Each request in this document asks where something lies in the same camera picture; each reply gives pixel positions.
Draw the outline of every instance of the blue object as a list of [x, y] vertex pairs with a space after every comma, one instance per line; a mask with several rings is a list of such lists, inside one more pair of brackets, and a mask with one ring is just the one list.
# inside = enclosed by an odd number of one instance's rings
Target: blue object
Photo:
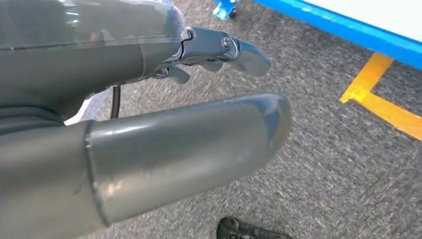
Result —
[[255, 0], [255, 2], [422, 70], [422, 42], [302, 0]]
[[214, 0], [217, 7], [214, 9], [214, 16], [221, 20], [227, 20], [229, 15], [236, 8], [236, 4], [239, 0]]

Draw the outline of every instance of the yellow tape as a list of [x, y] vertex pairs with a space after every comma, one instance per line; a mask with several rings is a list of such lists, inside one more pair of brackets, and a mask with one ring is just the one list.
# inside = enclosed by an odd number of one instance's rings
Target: yellow tape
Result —
[[371, 93], [393, 59], [374, 53], [340, 98], [354, 100], [398, 130], [422, 141], [422, 118]]

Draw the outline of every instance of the gray robotic arm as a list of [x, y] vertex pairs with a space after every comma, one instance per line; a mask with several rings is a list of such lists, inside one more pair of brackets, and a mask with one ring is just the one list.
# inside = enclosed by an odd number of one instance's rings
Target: gray robotic arm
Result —
[[267, 58], [185, 27], [167, 0], [0, 0], [0, 235], [72, 239], [263, 167], [291, 128], [276, 94], [64, 126], [89, 95], [177, 65], [261, 76]]

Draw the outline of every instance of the black cable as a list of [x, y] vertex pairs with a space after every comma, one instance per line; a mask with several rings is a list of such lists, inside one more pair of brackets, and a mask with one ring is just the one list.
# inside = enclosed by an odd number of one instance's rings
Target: black cable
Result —
[[113, 86], [113, 102], [111, 103], [110, 119], [118, 118], [120, 110], [121, 86]]

